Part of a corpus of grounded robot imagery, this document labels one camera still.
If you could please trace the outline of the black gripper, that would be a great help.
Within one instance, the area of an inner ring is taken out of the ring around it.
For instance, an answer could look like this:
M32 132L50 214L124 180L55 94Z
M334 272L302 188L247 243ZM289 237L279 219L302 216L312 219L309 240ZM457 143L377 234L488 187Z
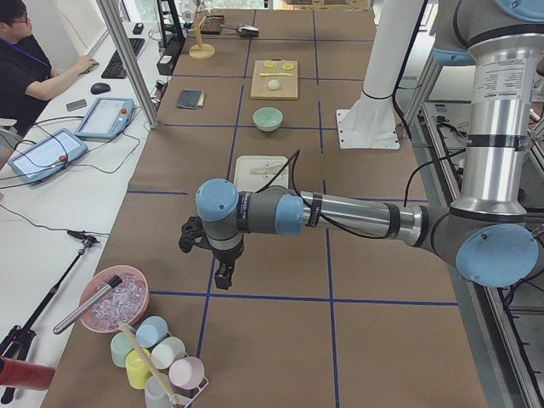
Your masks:
M238 243L230 249L213 248L213 256L219 261L219 266L214 274L215 286L221 290L229 290L232 286L232 275L235 271L235 261L242 255L244 244Z

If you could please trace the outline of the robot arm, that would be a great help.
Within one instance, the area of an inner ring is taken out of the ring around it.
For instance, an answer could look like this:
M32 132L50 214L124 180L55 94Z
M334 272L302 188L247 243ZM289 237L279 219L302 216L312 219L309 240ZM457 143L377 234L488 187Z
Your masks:
M197 214L184 225L179 245L184 252L194 246L212 252L218 288L230 287L244 235L297 235L303 226L318 225L402 240L481 286L510 286L533 270L539 247L524 226L518 191L533 76L543 50L543 4L443 1L435 32L441 63L464 52L475 65L460 196L448 208L398 207L280 186L240 192L227 180L209 180L196 192Z

